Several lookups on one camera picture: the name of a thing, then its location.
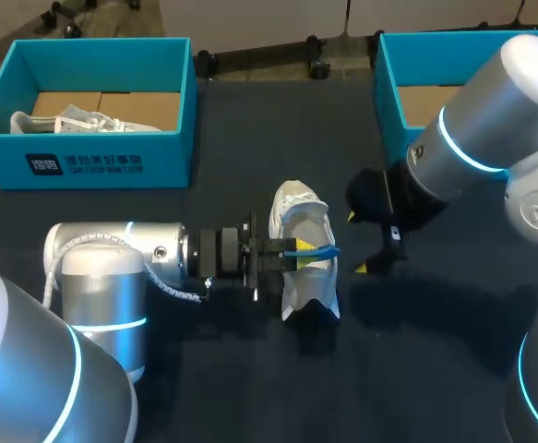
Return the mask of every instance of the blue cardboard box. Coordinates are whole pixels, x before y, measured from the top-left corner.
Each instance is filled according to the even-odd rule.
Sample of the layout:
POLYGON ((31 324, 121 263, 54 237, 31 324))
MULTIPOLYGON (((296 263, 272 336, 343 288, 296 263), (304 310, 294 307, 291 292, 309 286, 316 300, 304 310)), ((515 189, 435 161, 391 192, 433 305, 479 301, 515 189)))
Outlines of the blue cardboard box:
POLYGON ((0 188, 187 187, 196 108, 188 39, 16 41, 0 70, 0 188), (43 91, 180 93, 176 130, 11 135, 43 91))
POLYGON ((538 30, 382 34, 376 60, 374 101, 387 165, 405 157, 408 146, 426 125, 413 126, 407 121, 399 89, 462 86, 507 40, 522 33, 538 36, 538 30))

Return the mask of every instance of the shoe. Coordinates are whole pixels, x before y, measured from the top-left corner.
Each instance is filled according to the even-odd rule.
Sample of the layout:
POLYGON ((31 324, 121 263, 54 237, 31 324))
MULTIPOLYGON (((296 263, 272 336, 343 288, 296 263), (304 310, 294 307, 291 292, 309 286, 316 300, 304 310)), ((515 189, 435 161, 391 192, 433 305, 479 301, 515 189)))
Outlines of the shoe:
POLYGON ((101 113, 89 113, 73 104, 55 117, 32 117, 17 111, 10 117, 10 134, 69 134, 91 132, 155 132, 157 127, 122 122, 101 113))
MULTIPOLYGON (((299 238, 314 246, 335 245, 328 205, 299 181, 287 181, 277 190, 269 218, 270 238, 299 238)), ((285 287, 281 303, 283 321, 293 311, 317 299, 341 317, 336 295, 338 259, 317 261, 296 272, 283 272, 285 287)))

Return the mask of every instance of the glowing blue ring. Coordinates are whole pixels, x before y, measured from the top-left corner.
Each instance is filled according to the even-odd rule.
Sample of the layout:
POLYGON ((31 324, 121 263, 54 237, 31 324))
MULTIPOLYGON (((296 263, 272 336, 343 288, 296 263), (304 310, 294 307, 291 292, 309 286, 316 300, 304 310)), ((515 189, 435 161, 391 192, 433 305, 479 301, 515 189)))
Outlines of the glowing blue ring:
POLYGON ((533 407, 531 400, 529 400, 529 396, 527 395, 527 390, 525 389, 525 383, 523 382, 523 372, 522 372, 522 356, 523 356, 523 346, 525 345, 525 341, 527 340, 527 335, 525 335, 525 338, 523 339, 523 343, 520 346, 519 350, 519 382, 520 382, 520 389, 523 391, 523 396, 525 397, 525 401, 527 402, 527 405, 529 406, 529 409, 531 410, 532 414, 535 416, 535 419, 538 422, 538 413, 535 411, 535 408, 533 407))
POLYGON ((491 168, 489 166, 485 166, 476 160, 474 160, 472 157, 467 155, 465 152, 461 150, 459 146, 457 146, 457 143, 453 141, 453 138, 449 136, 449 133, 447 132, 447 129, 445 128, 445 121, 443 119, 443 113, 445 112, 445 106, 443 106, 443 109, 441 109, 441 112, 438 115, 438 128, 441 131, 441 135, 447 141, 447 144, 453 149, 453 151, 466 163, 470 164, 476 169, 479 169, 481 171, 485 171, 487 173, 502 173, 504 169, 501 168, 491 168))
POLYGON ((78 343, 78 337, 76 337, 76 333, 69 326, 67 326, 67 328, 69 329, 69 333, 72 334, 72 341, 74 342, 74 353, 76 356, 74 378, 72 378, 72 387, 69 390, 64 409, 62 409, 62 413, 59 414, 59 418, 55 422, 54 427, 47 435, 43 443, 53 443, 57 438, 57 435, 62 430, 62 427, 64 427, 64 425, 66 424, 66 420, 69 416, 69 413, 72 411, 72 406, 74 406, 74 401, 76 401, 76 396, 78 395, 78 388, 80 386, 80 373, 82 372, 82 354, 80 353, 80 343, 78 343))
POLYGON ((141 320, 132 321, 131 323, 121 323, 118 325, 99 325, 99 326, 76 326, 72 325, 72 328, 78 332, 110 332, 112 330, 132 329, 141 326, 146 323, 146 318, 141 320))

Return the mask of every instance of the dark tablecloth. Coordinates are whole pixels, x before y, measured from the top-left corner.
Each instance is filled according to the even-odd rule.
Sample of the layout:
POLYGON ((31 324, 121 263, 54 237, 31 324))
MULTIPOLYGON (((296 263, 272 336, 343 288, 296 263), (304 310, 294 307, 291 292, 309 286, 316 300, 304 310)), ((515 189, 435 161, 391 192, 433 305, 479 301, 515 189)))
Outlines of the dark tablecloth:
POLYGON ((341 323, 314 306, 283 324, 238 294, 198 306, 150 292, 137 442, 506 443, 505 380, 538 306, 538 247, 510 228, 500 184, 471 192, 407 238, 388 277, 354 274, 379 228, 348 224, 344 192, 382 147, 372 81, 199 85, 192 186, 0 192, 0 273, 42 293, 57 222, 265 231, 277 187, 328 202, 341 248, 341 323))

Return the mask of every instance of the white cable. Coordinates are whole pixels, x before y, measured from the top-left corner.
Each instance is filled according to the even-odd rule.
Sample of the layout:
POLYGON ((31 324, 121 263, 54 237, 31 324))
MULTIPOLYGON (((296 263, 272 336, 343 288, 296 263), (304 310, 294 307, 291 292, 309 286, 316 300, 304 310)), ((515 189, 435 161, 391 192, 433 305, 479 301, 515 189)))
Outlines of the white cable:
MULTIPOLYGON (((110 235, 109 233, 85 233, 67 242, 54 255, 54 258, 51 262, 51 266, 49 267, 49 271, 47 272, 47 280, 45 281, 45 291, 43 293, 43 306, 45 306, 47 309, 51 307, 52 294, 54 291, 55 273, 57 272, 59 263, 61 262, 62 258, 64 258, 64 255, 67 254, 72 248, 78 245, 85 245, 86 243, 93 243, 93 242, 108 242, 108 243, 114 243, 121 246, 131 247, 131 245, 127 243, 125 240, 123 240, 122 238, 117 237, 116 235, 110 235)), ((201 297, 199 297, 198 294, 184 293, 182 291, 178 291, 168 286, 166 283, 160 280, 160 278, 151 269, 148 263, 144 263, 144 264, 146 265, 146 273, 148 274, 149 278, 162 292, 167 293, 171 295, 172 297, 180 298, 181 300, 201 303, 201 297)))

